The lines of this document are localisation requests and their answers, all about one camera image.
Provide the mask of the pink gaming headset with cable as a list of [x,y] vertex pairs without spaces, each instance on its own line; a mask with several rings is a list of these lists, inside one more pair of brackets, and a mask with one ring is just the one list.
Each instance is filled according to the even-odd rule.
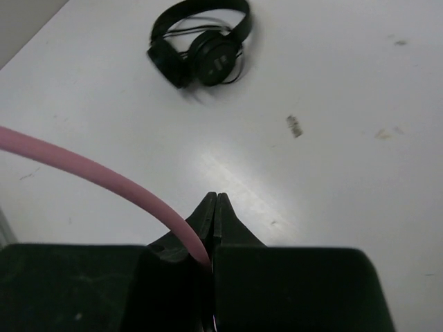
[[1,149],[79,176],[137,205],[165,225],[167,233],[176,236],[204,272],[212,277],[210,247],[216,193],[208,193],[196,210],[184,219],[135,182],[61,147],[2,128]]

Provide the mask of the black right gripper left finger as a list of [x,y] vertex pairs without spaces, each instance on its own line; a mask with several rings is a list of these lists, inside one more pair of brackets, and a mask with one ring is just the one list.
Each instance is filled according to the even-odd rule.
[[1,251],[2,331],[212,331],[212,277],[172,233],[146,246]]

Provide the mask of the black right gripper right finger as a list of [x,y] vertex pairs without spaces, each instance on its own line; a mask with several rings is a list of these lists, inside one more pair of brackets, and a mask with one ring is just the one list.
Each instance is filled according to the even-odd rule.
[[377,271],[361,250],[264,245],[226,194],[214,213],[218,331],[394,331]]

